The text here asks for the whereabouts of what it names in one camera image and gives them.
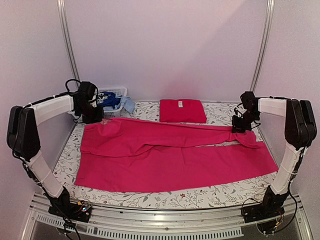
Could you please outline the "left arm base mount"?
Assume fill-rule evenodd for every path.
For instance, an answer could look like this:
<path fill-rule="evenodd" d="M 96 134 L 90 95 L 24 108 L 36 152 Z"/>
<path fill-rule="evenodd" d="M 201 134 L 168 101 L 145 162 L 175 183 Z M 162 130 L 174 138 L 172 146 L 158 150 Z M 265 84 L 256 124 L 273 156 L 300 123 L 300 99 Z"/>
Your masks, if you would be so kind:
<path fill-rule="evenodd" d="M 68 190 L 63 187 L 62 192 L 58 197 L 52 197 L 47 192 L 44 193 L 50 202 L 48 213 L 67 220 L 75 220 L 83 223 L 88 223 L 91 217 L 91 205 L 86 204 L 83 200 L 78 203 L 70 201 Z"/>

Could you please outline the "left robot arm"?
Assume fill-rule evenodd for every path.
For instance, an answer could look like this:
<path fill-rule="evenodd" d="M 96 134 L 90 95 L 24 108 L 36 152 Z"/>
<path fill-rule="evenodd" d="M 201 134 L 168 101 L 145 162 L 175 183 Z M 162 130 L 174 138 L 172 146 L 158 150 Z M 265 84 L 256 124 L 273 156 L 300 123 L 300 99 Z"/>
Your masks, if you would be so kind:
<path fill-rule="evenodd" d="M 22 162 L 27 175 L 51 198 L 58 199 L 64 191 L 41 152 L 38 127 L 59 115 L 73 112 L 86 124 L 100 122 L 103 108 L 97 105 L 98 88 L 81 81 L 77 91 L 57 95 L 11 108 L 6 143 L 12 156 Z"/>

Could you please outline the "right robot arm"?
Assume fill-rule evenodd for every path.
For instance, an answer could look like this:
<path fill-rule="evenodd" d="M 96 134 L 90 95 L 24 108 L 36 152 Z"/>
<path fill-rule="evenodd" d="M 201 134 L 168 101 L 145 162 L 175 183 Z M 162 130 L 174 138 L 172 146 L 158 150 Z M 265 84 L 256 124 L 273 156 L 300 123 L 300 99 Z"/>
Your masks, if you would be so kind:
<path fill-rule="evenodd" d="M 303 157 L 317 136 L 317 126 L 312 104 L 309 100 L 285 97 L 256 97 L 252 91 L 240 96 L 240 105 L 245 112 L 232 117 L 232 132 L 251 131 L 252 123 L 260 120 L 260 114 L 285 118 L 285 152 L 276 177 L 265 195 L 284 198 L 289 194 L 289 185 L 297 175 Z"/>

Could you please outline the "red t-shirt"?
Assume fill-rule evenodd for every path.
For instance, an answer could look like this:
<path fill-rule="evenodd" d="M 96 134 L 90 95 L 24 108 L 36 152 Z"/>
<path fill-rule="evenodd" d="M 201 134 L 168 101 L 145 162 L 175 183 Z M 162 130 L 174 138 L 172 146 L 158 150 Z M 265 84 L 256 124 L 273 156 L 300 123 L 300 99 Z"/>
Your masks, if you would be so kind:
<path fill-rule="evenodd" d="M 203 104 L 195 99 L 161 99 L 159 121 L 164 123 L 206 123 Z"/>

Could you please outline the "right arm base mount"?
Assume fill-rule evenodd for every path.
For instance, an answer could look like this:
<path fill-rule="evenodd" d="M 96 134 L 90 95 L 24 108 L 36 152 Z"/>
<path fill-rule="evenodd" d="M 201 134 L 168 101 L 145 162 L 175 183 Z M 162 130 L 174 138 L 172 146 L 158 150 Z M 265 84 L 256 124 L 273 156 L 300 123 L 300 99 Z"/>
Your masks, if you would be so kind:
<path fill-rule="evenodd" d="M 244 222 L 251 223 L 284 214 L 283 204 L 288 195 L 288 190 L 284 194 L 275 194 L 271 187 L 268 186 L 261 203 L 241 207 L 241 215 Z"/>

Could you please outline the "pink garment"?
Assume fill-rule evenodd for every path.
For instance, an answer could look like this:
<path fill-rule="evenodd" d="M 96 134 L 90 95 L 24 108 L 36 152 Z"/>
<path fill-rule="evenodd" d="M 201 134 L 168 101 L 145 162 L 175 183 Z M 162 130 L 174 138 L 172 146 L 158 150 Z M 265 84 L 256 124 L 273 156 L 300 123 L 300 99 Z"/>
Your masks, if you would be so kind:
<path fill-rule="evenodd" d="M 209 187 L 278 170 L 253 132 L 112 118 L 85 126 L 75 184 L 107 192 Z"/>

